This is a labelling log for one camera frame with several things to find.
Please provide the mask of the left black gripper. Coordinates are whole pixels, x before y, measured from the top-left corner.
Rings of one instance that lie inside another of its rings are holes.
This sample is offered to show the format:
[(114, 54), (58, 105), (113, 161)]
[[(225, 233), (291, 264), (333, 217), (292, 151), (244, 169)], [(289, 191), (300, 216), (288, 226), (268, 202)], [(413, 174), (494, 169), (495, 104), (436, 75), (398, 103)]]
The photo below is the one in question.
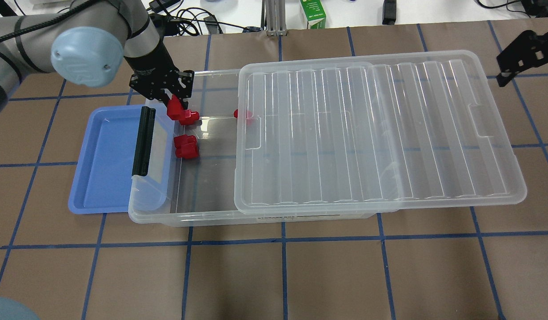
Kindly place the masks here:
[(186, 99), (192, 96), (195, 73), (178, 69), (164, 43), (158, 43), (144, 56), (126, 56), (125, 60), (133, 71), (129, 81), (131, 89), (148, 100), (169, 100), (164, 97), (168, 90), (172, 94), (172, 112), (188, 109)]

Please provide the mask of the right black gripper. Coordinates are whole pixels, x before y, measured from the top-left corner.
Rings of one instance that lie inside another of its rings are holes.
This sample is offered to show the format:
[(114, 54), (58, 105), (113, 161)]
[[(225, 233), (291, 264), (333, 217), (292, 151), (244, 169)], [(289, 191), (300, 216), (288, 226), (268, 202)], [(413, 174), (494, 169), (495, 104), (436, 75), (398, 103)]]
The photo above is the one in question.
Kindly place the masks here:
[(497, 83), (505, 87), (518, 74), (548, 63), (548, 32), (538, 35), (533, 30), (523, 31), (497, 55), (496, 61), (500, 68)]

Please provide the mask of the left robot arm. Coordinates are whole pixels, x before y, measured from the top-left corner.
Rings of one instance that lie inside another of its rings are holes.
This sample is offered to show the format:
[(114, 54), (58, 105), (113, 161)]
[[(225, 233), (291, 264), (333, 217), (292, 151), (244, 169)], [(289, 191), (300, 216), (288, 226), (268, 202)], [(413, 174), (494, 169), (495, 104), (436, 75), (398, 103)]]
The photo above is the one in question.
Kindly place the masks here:
[(0, 43), (0, 296), (40, 318), (183, 316), (192, 231), (135, 224), (123, 212), (68, 208), (88, 115), (142, 104), (137, 70), (207, 68), (211, 36), (162, 38), (146, 0), (96, 0), (56, 24)]

